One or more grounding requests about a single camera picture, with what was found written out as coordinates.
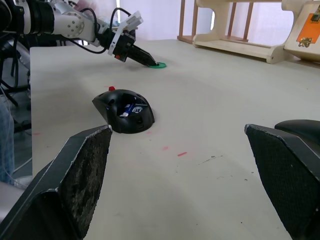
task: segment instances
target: person's leg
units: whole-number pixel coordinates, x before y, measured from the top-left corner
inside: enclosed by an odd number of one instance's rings
[[[7,103],[0,99],[0,181],[9,184],[14,183],[10,177],[15,169],[14,130]]]

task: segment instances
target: orange sticker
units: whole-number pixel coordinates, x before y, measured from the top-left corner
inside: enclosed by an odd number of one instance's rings
[[[313,16],[313,13],[309,14],[298,38],[296,39],[296,41],[300,43],[299,47],[303,44],[315,44],[319,38],[320,23],[318,21],[312,21]]]

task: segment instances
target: black computer mouse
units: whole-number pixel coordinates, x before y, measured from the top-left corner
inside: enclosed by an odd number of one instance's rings
[[[149,129],[155,117],[148,101],[140,94],[110,87],[92,100],[106,122],[117,133],[135,134]]]

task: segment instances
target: green disc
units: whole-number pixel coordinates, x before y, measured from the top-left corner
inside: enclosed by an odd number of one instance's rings
[[[156,66],[149,66],[152,69],[164,69],[167,65],[164,62],[157,62]]]

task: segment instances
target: white table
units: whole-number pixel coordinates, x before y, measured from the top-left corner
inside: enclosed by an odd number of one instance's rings
[[[138,46],[168,67],[122,63],[76,46],[32,48],[33,174],[70,136],[106,123],[91,102],[106,86],[132,90],[146,97],[156,121],[149,133],[113,133],[85,239],[290,240],[244,127],[319,120],[320,70],[176,40]]]

